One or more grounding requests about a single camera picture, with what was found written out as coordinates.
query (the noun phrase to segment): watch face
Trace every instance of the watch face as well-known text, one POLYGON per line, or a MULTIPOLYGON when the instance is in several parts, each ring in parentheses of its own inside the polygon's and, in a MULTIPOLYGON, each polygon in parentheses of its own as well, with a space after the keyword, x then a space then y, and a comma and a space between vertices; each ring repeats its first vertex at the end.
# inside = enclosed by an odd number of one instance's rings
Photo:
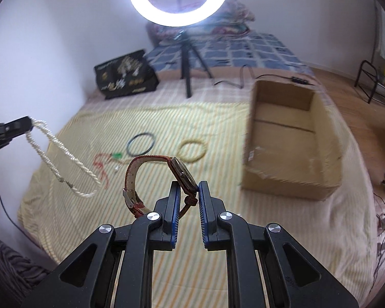
POLYGON ((194 178, 191 173, 188 171, 186 165, 178 158, 173 157, 171 163, 175 171, 177 172, 178 178, 184 183, 188 188, 188 191, 191 193, 196 193, 198 191, 197 183, 195 183, 194 178))

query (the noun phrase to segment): white glowing ring light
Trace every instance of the white glowing ring light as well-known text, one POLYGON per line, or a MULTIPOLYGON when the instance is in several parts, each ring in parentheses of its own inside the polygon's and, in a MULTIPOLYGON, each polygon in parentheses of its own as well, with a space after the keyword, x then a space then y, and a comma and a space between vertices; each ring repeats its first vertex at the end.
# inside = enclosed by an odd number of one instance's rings
POLYGON ((166 26, 186 26, 200 22, 214 14, 224 1, 207 0, 198 9, 186 13, 172 14, 154 7, 148 0, 131 0, 132 5, 140 15, 149 21, 166 26))

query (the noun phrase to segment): open cardboard box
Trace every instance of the open cardboard box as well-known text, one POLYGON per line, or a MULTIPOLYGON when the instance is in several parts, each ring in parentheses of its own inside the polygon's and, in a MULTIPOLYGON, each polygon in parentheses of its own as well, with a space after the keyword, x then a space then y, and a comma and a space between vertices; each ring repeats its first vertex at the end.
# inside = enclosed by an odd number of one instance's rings
POLYGON ((242 187, 324 200, 340 185, 342 153, 319 94, 257 81, 245 141, 242 187))

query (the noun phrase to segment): yellow bracelet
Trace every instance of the yellow bracelet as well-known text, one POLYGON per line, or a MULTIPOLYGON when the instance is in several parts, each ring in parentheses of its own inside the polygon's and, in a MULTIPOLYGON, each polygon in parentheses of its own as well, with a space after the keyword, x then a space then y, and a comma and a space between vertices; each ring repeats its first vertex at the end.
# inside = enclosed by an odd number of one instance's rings
POLYGON ((178 149, 177 149, 177 157, 181 161, 183 161, 184 163, 195 163, 198 160, 202 159, 205 156, 206 153, 207 153, 207 145, 206 145, 206 143, 203 140, 200 140, 200 139, 187 139, 187 140, 183 140, 183 141, 181 141, 181 143, 179 144, 178 149), (194 156, 194 157, 191 157, 191 158, 187 158, 187 157, 182 156, 181 155, 181 149, 185 145, 189 145, 189 144, 202 145, 202 152, 200 154, 198 154, 197 156, 194 156))

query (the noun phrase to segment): wooden floor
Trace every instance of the wooden floor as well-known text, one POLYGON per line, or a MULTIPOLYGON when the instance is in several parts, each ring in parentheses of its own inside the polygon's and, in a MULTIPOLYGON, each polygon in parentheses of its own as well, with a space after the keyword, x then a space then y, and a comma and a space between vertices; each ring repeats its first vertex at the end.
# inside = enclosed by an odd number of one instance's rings
MULTIPOLYGON (((313 71, 327 88, 359 144, 374 193, 382 198, 374 195, 376 212, 381 214, 385 211, 385 186, 381 184, 385 173, 385 106, 366 103, 367 98, 360 89, 353 87, 350 79, 320 69, 313 71)), ((385 282, 385 264, 379 274, 367 303, 385 282)))

